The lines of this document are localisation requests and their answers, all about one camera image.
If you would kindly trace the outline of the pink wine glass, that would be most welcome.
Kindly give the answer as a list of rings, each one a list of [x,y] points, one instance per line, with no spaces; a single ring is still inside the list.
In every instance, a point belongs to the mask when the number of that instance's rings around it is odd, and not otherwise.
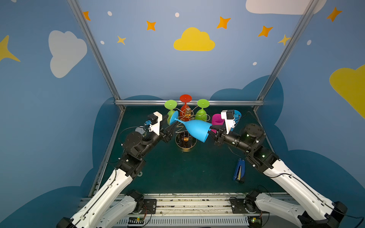
[[[214,114],[212,117],[212,126],[220,126],[223,130],[225,129],[224,127],[225,124],[225,120],[222,119],[221,114]]]

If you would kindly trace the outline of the blue wine glass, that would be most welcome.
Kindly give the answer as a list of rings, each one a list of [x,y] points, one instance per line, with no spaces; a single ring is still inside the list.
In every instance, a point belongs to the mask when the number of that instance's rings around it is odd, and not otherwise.
[[[240,118],[241,118],[242,114],[241,112],[239,112],[238,110],[228,110],[226,113],[226,117],[227,117],[227,133],[229,133],[230,131],[233,131],[233,129],[235,128],[235,126],[238,124]]]
[[[182,121],[178,119],[179,113],[178,111],[174,111],[171,117],[168,119],[169,125],[174,124],[175,122],[182,123],[188,133],[195,139],[205,142],[209,136],[209,131],[213,126],[211,123],[202,121],[202,120],[190,120],[190,121]]]

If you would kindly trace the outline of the green wine glass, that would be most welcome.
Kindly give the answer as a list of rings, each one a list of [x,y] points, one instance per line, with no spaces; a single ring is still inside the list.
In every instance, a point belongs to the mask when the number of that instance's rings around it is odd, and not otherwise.
[[[197,106],[200,109],[197,111],[197,113],[195,115],[195,120],[201,120],[201,121],[206,122],[208,119],[208,115],[207,115],[205,109],[210,106],[210,102],[206,99],[200,99],[197,102]]]
[[[167,100],[164,107],[169,110],[167,123],[170,125],[171,117],[175,113],[175,108],[177,107],[177,102],[175,100]]]

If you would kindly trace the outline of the blue wine glass front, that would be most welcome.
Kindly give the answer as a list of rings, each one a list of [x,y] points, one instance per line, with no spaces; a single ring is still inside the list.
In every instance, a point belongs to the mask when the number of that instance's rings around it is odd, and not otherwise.
[[[241,118],[242,114],[241,112],[239,112],[238,110],[228,110],[226,113],[226,117],[227,117],[227,133],[229,133],[230,131],[233,131],[233,129],[235,128],[235,126],[238,124],[240,118]]]

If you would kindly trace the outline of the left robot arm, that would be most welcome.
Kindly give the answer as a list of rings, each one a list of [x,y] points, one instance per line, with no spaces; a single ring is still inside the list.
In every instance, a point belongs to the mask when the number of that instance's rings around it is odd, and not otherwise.
[[[128,214],[140,212],[144,202],[142,194],[129,192],[120,203],[112,203],[141,172],[145,166],[144,158],[160,142],[169,142],[175,132],[177,123],[142,136],[139,132],[131,132],[123,144],[123,155],[114,171],[92,197],[92,199],[71,218],[62,218],[58,228],[111,228]]]

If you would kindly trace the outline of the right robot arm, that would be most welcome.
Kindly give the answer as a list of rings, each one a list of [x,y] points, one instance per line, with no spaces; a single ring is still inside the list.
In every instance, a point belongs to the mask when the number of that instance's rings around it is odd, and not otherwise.
[[[338,228],[347,207],[333,202],[306,184],[277,154],[262,145],[266,137],[260,125],[250,123],[239,135],[223,125],[213,125],[208,132],[220,145],[225,143],[244,152],[245,161],[258,172],[275,181],[296,204],[253,190],[246,196],[247,211],[261,210],[285,219],[300,228]]]

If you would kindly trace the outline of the red wine glass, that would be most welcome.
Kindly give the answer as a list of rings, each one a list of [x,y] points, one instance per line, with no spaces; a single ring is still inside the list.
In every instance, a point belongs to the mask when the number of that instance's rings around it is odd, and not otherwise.
[[[180,101],[184,103],[184,105],[180,109],[180,114],[179,114],[180,120],[189,121],[192,116],[192,110],[187,103],[192,101],[192,97],[187,94],[181,95]]]

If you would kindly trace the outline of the silver tin can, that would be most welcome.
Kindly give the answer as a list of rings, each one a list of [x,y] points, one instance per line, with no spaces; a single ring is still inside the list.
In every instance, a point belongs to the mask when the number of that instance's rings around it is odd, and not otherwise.
[[[146,135],[146,130],[143,127],[137,127],[135,132],[140,133],[141,135]]]

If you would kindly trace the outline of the right corner frame post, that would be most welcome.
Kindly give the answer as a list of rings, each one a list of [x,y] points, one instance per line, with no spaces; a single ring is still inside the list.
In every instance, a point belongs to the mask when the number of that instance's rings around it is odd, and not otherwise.
[[[268,77],[267,81],[265,82],[262,90],[260,91],[260,93],[256,99],[256,102],[258,104],[256,104],[253,107],[254,112],[257,112],[259,107],[264,105],[264,99],[265,99],[266,95],[268,94],[269,90],[273,86],[276,78],[278,77],[278,75],[281,72],[282,68],[284,67],[285,63],[289,59],[289,56],[292,53],[293,49],[295,48],[301,35],[303,34],[304,30],[306,29],[307,25],[309,24],[310,20],[312,19],[313,15],[315,14],[315,9],[319,5],[319,3],[320,3],[320,0],[309,1],[298,24],[296,25],[295,29],[293,30],[291,39],[289,40],[288,44],[284,47],[283,52],[281,53],[273,71],[271,72],[270,76]]]

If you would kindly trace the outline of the corner frame post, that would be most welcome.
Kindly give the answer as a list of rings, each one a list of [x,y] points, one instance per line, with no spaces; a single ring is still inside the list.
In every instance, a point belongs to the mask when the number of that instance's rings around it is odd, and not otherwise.
[[[262,90],[260,91],[260,93],[256,99],[256,102],[258,104],[256,104],[253,107],[254,112],[257,112],[259,107],[264,105],[264,99],[265,99],[266,95],[268,94],[269,90],[273,86],[276,78],[278,77],[278,75],[281,72],[282,68],[284,67],[285,63],[289,59],[289,56],[292,53],[293,49],[295,48],[301,35],[303,34],[304,30],[306,29],[307,25],[309,24],[310,20],[312,19],[313,15],[315,14],[315,9],[319,5],[319,3],[320,3],[320,0],[309,1],[298,24],[296,25],[295,29],[293,30],[291,39],[289,40],[288,44],[284,47],[283,52],[281,53],[273,71],[271,72],[270,76],[268,77],[267,81],[265,82]]]
[[[96,43],[96,40],[91,32],[91,29],[88,25],[88,22],[83,14],[83,11],[82,11],[82,8],[81,8],[81,5],[79,3],[79,1],[76,1],[76,0],[67,0],[85,38],[86,38],[86,41],[95,57],[95,60],[101,70],[101,73],[103,74],[104,76],[104,79],[115,99],[115,101],[117,100],[120,100],[121,97],[119,95],[119,92],[117,90],[117,87],[112,79],[112,76],[106,66],[106,63],[101,55],[101,52],[98,48],[98,45]]]

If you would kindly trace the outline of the aluminium frame rear rail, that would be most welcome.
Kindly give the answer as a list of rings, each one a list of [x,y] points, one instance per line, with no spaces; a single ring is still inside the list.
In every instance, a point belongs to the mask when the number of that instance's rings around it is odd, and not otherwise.
[[[167,100],[115,100],[116,105],[125,106],[164,106]],[[210,100],[210,105],[213,106],[263,106],[264,101],[233,101],[233,100]]]

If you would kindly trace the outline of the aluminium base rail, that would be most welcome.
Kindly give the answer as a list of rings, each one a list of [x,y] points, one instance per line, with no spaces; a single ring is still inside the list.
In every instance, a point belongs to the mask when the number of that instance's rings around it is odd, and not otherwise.
[[[245,193],[159,193],[141,200],[120,194],[100,218],[90,212],[78,228],[294,228],[271,212],[248,213]]]

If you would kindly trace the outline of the left corner frame post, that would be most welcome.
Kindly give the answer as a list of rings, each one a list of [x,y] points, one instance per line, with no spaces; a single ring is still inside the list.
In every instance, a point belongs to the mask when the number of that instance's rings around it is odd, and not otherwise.
[[[98,45],[96,43],[96,40],[91,32],[91,29],[88,25],[88,22],[83,14],[83,11],[82,11],[82,8],[81,8],[81,5],[79,3],[79,1],[76,1],[76,0],[67,0],[85,38],[86,38],[86,41],[95,57],[95,60],[101,70],[101,73],[103,74],[104,76],[104,79],[115,99],[115,101],[117,100],[120,100],[121,97],[119,95],[119,92],[117,90],[117,87],[112,79],[112,76],[106,66],[106,63],[101,55],[101,52],[98,48]]]

